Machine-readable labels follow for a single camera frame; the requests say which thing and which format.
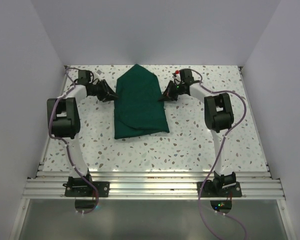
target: black mounting bracket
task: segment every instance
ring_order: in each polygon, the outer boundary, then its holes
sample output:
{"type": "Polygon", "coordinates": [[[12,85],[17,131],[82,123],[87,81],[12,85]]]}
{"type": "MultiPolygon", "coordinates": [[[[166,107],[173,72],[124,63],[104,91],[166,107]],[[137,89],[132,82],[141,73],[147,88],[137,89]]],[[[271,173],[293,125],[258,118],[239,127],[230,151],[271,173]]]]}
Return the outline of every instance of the black mounting bracket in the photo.
{"type": "MultiPolygon", "coordinates": [[[[202,181],[197,182],[196,188],[198,194],[202,186],[202,181]]],[[[233,172],[231,175],[218,175],[214,172],[213,181],[207,180],[203,186],[200,198],[232,198],[242,197],[240,183],[236,179],[236,174],[233,172]]]]}
{"type": "MultiPolygon", "coordinates": [[[[91,175],[88,173],[85,177],[98,190],[100,198],[109,196],[110,183],[108,181],[92,181],[91,175]]],[[[65,197],[94,197],[93,189],[81,177],[69,177],[68,182],[64,183],[65,197]]]]}
{"type": "MultiPolygon", "coordinates": [[[[46,101],[48,127],[50,117],[54,108],[57,98],[50,98],[46,101]]],[[[55,115],[52,120],[51,133],[59,138],[74,139],[75,135],[80,131],[80,117],[77,108],[75,97],[61,99],[56,107],[55,115]],[[65,116],[57,116],[62,112],[66,112],[65,116]]]]}
{"type": "Polygon", "coordinates": [[[230,96],[228,93],[221,93],[216,96],[204,98],[204,121],[208,129],[220,133],[220,130],[230,129],[234,123],[230,96]]]}

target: wire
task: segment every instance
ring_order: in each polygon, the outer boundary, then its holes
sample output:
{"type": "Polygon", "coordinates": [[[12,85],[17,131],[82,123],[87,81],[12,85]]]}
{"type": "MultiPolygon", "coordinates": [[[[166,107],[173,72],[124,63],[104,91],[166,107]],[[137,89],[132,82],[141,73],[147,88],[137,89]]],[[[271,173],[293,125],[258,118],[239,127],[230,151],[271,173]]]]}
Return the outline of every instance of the wire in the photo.
{"type": "Polygon", "coordinates": [[[57,136],[53,136],[52,135],[52,123],[53,123],[53,120],[54,120],[54,116],[56,114],[56,110],[57,110],[57,106],[59,104],[59,102],[64,99],[71,91],[73,91],[75,88],[76,88],[76,85],[75,85],[75,82],[72,80],[72,78],[69,76],[68,74],[68,71],[69,70],[79,70],[78,68],[75,68],[75,67],[68,67],[65,69],[65,72],[64,74],[66,75],[67,78],[70,79],[70,81],[72,82],[72,87],[66,91],[63,95],[61,95],[60,97],[57,98],[57,100],[55,101],[55,104],[53,106],[53,109],[52,109],[52,113],[51,113],[51,116],[50,116],[50,120],[49,120],[49,126],[48,126],[48,134],[49,134],[49,137],[52,138],[52,139],[55,139],[55,140],[59,140],[59,141],[62,141],[64,142],[65,146],[66,146],[66,153],[67,153],[67,156],[68,156],[68,159],[69,159],[69,162],[71,164],[71,166],[73,167],[74,171],[80,176],[80,178],[82,178],[83,181],[85,181],[94,191],[94,195],[95,195],[95,205],[93,206],[93,208],[91,208],[90,210],[88,211],[84,211],[82,210],[80,213],[81,214],[88,214],[88,213],[91,213],[98,205],[98,202],[99,202],[99,192],[97,190],[97,188],[91,183],[89,182],[83,175],[82,173],[77,169],[77,167],[75,166],[72,158],[71,158],[71,154],[70,154],[70,149],[69,149],[69,143],[62,137],[57,137],[57,136]]]}
{"type": "MultiPolygon", "coordinates": [[[[218,151],[218,153],[217,153],[217,155],[216,155],[216,158],[215,158],[215,161],[214,161],[214,163],[213,163],[213,165],[212,165],[212,167],[211,167],[211,170],[209,171],[209,173],[207,174],[207,176],[205,177],[205,179],[204,179],[203,182],[202,182],[202,185],[201,185],[201,188],[200,188],[200,191],[199,191],[199,196],[198,196],[198,208],[199,208],[199,213],[200,213],[200,217],[201,217],[201,219],[202,219],[204,225],[206,226],[206,228],[207,228],[207,229],[208,229],[208,230],[209,230],[216,238],[218,238],[219,240],[224,240],[224,238],[222,238],[221,236],[219,236],[219,235],[218,235],[218,234],[217,234],[217,233],[216,233],[216,232],[208,225],[208,223],[207,223],[207,221],[206,221],[206,219],[205,219],[205,217],[204,217],[204,215],[203,215],[203,212],[202,212],[202,206],[201,206],[201,202],[200,202],[200,196],[201,196],[201,193],[202,193],[202,191],[203,191],[203,188],[204,188],[204,185],[205,185],[207,179],[210,177],[211,173],[213,172],[213,170],[214,170],[214,168],[215,168],[215,166],[216,166],[216,164],[217,164],[217,162],[218,162],[218,159],[219,159],[219,157],[220,157],[220,155],[221,155],[221,151],[222,151],[222,149],[223,149],[223,147],[224,147],[224,145],[225,145],[225,141],[226,141],[227,135],[228,135],[228,134],[236,127],[236,126],[238,126],[238,125],[244,120],[244,118],[246,117],[246,114],[247,114],[247,105],[246,105],[245,100],[244,100],[238,93],[236,93],[235,91],[230,91],[230,90],[211,91],[210,89],[206,88],[205,86],[203,86],[203,77],[202,77],[202,75],[201,75],[198,71],[196,71],[196,70],[193,70],[193,69],[190,69],[190,70],[191,70],[192,72],[194,72],[194,73],[196,73],[196,74],[198,74],[198,75],[200,76],[200,83],[199,83],[199,84],[200,84],[200,87],[203,88],[204,90],[206,90],[207,92],[209,92],[209,93],[211,93],[211,94],[222,94],[222,93],[233,94],[233,95],[236,95],[236,96],[242,101],[242,103],[243,103],[243,108],[244,108],[243,115],[242,115],[242,117],[240,118],[240,120],[239,120],[236,124],[234,124],[228,131],[226,131],[226,133],[223,135],[222,142],[221,142],[221,145],[220,145],[220,149],[219,149],[219,151],[218,151]]],[[[245,225],[244,225],[240,220],[236,219],[234,216],[231,216],[231,215],[229,215],[229,214],[226,214],[225,216],[226,216],[227,218],[230,218],[230,219],[236,221],[236,222],[243,228],[243,230],[244,230],[244,240],[247,240],[247,239],[248,239],[248,231],[247,231],[245,225]]]]}

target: terrazzo surface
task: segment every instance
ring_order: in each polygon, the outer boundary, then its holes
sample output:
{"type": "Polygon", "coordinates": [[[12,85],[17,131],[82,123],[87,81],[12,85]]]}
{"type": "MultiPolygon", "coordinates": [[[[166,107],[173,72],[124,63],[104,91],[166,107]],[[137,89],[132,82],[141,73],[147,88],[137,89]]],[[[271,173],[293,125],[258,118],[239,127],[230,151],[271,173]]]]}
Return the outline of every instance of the terrazzo surface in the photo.
{"type": "MultiPolygon", "coordinates": [[[[115,90],[117,79],[132,65],[75,65],[106,79],[115,90]]],[[[203,75],[206,87],[214,91],[233,90],[245,100],[246,94],[237,66],[217,65],[143,65],[157,75],[160,88],[165,90],[172,73],[192,68],[203,75]]],[[[76,70],[69,75],[76,79],[76,70]]],[[[65,89],[70,87],[66,81],[65,89]]],[[[234,121],[244,108],[236,96],[230,96],[234,121]]],[[[114,103],[103,103],[97,97],[87,97],[78,104],[81,119],[79,142],[83,158],[91,171],[102,172],[201,172],[209,171],[215,161],[212,135],[206,128],[204,105],[199,100],[182,95],[177,102],[165,103],[165,114],[170,133],[114,139],[114,103]]],[[[244,121],[229,135],[229,160],[236,172],[266,172],[263,155],[253,118],[248,106],[244,121]]],[[[68,171],[63,144],[50,140],[44,156],[44,171],[68,171]]]]}

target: metal frame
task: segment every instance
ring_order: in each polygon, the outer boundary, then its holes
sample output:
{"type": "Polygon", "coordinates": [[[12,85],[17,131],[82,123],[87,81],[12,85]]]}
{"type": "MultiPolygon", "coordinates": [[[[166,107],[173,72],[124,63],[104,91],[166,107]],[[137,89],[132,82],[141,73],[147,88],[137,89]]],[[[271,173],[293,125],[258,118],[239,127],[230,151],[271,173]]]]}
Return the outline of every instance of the metal frame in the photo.
{"type": "Polygon", "coordinates": [[[285,200],[277,200],[277,203],[278,203],[280,215],[282,218],[282,222],[284,225],[285,233],[286,233],[288,239],[289,240],[298,239],[296,232],[294,230],[294,226],[292,224],[291,218],[288,213],[286,201],[285,200]]]}
{"type": "Polygon", "coordinates": [[[15,217],[14,225],[13,225],[9,240],[18,240],[19,239],[22,227],[25,222],[29,203],[30,203],[30,199],[28,199],[28,198],[21,199],[21,203],[20,203],[18,212],[15,217]]]}
{"type": "MultiPolygon", "coordinates": [[[[63,93],[66,78],[62,83],[63,93]]],[[[255,125],[258,139],[260,136],[255,125]]],[[[44,159],[50,138],[47,136],[41,161],[44,159]]],[[[28,179],[24,188],[20,207],[14,222],[9,240],[17,240],[26,218],[30,199],[60,199],[73,200],[74,197],[64,197],[62,186],[68,180],[69,172],[43,171],[44,162],[40,162],[34,179],[28,179]]],[[[110,182],[109,196],[102,201],[110,200],[197,200],[197,182],[202,182],[208,172],[90,172],[93,181],[110,182]]],[[[244,200],[277,200],[282,222],[289,240],[296,240],[292,222],[289,218],[285,195],[280,180],[274,180],[269,172],[237,172],[237,181],[241,184],[242,197],[234,201],[244,200]]],[[[221,200],[223,198],[205,198],[206,200],[221,200]]]]}

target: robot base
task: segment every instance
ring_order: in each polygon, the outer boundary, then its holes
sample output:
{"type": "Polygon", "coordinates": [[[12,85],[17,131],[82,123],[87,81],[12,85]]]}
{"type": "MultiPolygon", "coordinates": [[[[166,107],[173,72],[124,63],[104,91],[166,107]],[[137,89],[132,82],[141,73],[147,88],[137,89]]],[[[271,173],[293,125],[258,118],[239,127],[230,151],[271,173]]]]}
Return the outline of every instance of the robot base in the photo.
{"type": "MultiPolygon", "coordinates": [[[[91,181],[90,174],[87,174],[85,178],[95,186],[100,198],[107,198],[109,196],[110,183],[108,181],[91,181]]],[[[70,176],[68,182],[63,184],[63,186],[65,187],[65,197],[94,197],[92,187],[80,177],[73,178],[70,176]]]]}
{"type": "MultiPolygon", "coordinates": [[[[202,181],[196,183],[196,189],[198,194],[200,193],[200,188],[202,181]]],[[[211,180],[207,180],[203,186],[200,198],[227,198],[231,195],[232,198],[242,197],[240,183],[237,181],[235,185],[216,189],[211,180]]]]}

